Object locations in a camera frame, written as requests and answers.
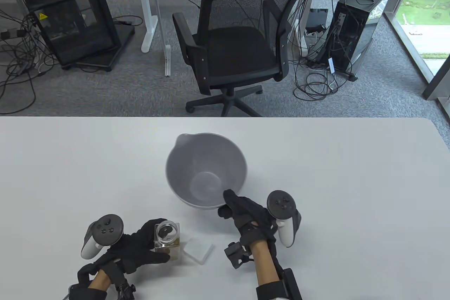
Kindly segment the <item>person's right hand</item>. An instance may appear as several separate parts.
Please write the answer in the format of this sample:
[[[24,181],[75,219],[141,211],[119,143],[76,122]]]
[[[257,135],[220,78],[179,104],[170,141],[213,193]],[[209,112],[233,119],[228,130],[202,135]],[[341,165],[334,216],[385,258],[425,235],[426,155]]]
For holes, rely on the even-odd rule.
[[[243,246],[264,241],[275,243],[275,229],[268,210],[247,197],[239,197],[233,190],[223,192],[225,204],[218,208],[223,219],[232,219],[240,233]]]

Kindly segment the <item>person's left hand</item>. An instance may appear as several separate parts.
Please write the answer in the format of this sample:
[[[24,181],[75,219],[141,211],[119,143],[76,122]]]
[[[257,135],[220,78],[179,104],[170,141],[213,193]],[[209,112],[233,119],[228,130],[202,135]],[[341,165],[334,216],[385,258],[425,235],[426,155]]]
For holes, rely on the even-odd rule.
[[[169,254],[154,251],[155,227],[165,220],[165,218],[148,220],[134,234],[123,234],[104,255],[78,271],[78,281],[85,283],[90,275],[103,271],[112,283],[122,284],[125,274],[134,273],[143,265],[167,263],[170,260]]]

